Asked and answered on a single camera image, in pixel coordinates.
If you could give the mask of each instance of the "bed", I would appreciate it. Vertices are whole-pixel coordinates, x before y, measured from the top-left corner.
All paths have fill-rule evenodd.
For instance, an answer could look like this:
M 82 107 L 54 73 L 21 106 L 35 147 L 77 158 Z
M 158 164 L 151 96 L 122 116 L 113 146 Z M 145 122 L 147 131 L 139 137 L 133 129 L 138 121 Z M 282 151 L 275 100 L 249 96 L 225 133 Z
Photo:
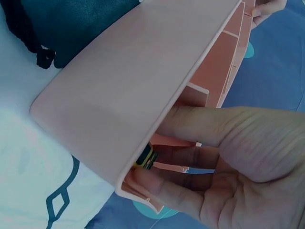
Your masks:
M 2 13 L 0 21 L 0 111 L 8 111 L 21 117 L 22 123 L 30 123 L 31 103 L 60 70 L 37 68 L 35 57 L 6 30 Z M 259 106 L 304 112 L 304 91 L 305 1 L 288 0 L 285 10 L 253 30 L 247 54 L 223 107 Z M 6 132 L 1 127 L 0 136 L 4 137 Z M 4 147 L 7 145 L 0 140 L 0 156 Z M 112 194 L 112 187 L 99 181 L 89 171 L 86 172 L 91 181 L 95 179 L 93 182 L 97 193 L 102 188 L 103 195 L 99 198 L 84 198 L 88 204 L 94 205 L 93 209 L 101 210 L 97 215 L 98 210 L 92 210 L 78 225 L 85 227 L 88 223 L 86 219 L 93 218 L 87 225 L 88 229 L 202 229 L 201 224 L 183 213 L 164 208 L 156 215 L 139 203 L 120 198 Z M 190 170 L 190 173 L 196 172 L 207 171 Z M 0 217 L 4 212 L 2 201 L 4 199 L 0 198 Z M 64 228 L 75 228 L 73 223 L 67 221 Z

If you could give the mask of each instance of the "pink drawer organizer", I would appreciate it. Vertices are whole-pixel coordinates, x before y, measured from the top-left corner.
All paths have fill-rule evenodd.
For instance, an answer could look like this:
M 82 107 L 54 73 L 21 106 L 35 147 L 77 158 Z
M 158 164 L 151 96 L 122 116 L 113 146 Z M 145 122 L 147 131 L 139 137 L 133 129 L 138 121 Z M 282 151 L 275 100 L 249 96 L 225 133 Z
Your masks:
M 196 144 L 154 132 L 175 104 L 221 107 L 246 52 L 253 7 L 254 0 L 145 0 L 60 72 L 31 115 L 119 196 L 160 212 L 125 176 L 149 141 Z

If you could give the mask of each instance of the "fingernail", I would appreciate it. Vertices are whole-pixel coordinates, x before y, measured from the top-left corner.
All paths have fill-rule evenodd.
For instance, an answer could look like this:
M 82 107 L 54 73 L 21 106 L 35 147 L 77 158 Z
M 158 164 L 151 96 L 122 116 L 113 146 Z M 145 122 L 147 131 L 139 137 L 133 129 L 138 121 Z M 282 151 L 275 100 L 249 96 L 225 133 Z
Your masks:
M 135 169 L 133 172 L 133 178 L 136 183 L 152 194 L 158 191 L 163 182 L 163 180 L 153 172 L 143 168 Z
M 259 10 L 254 9 L 254 10 L 252 11 L 252 16 L 253 16 L 253 17 L 259 17 L 259 16 L 261 16 L 261 15 L 262 15 L 262 12 L 260 12 Z

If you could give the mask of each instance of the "organizer compartment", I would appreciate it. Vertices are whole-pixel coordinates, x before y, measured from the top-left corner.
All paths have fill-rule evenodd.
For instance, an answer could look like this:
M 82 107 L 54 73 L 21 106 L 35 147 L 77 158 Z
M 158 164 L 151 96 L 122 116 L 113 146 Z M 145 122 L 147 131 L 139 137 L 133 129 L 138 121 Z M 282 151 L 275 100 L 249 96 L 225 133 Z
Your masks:
M 190 82 L 209 90 L 208 107 L 217 107 L 229 74 L 238 37 L 222 32 Z
M 201 88 L 193 83 L 188 83 L 180 94 L 178 100 L 175 102 L 174 106 L 205 106 L 207 103 L 208 95 L 209 91 L 207 89 Z M 150 143 L 152 145 L 167 146 L 196 146 L 196 143 L 194 142 L 183 141 L 172 137 L 162 136 L 159 134 L 154 134 L 150 139 Z M 184 173 L 188 170 L 188 167 L 166 165 L 159 162 L 155 162 L 154 167 L 181 173 Z M 159 204 L 153 199 L 147 198 L 144 194 L 141 193 L 141 189 L 135 190 L 131 186 L 132 185 L 128 183 L 128 179 L 125 178 L 122 183 L 121 190 L 116 190 L 116 192 L 120 196 L 125 196 L 126 193 L 133 194 L 133 197 L 131 199 L 139 201 L 146 205 L 151 205 L 150 207 L 155 209 L 156 212 L 160 212 L 162 210 L 163 205 Z

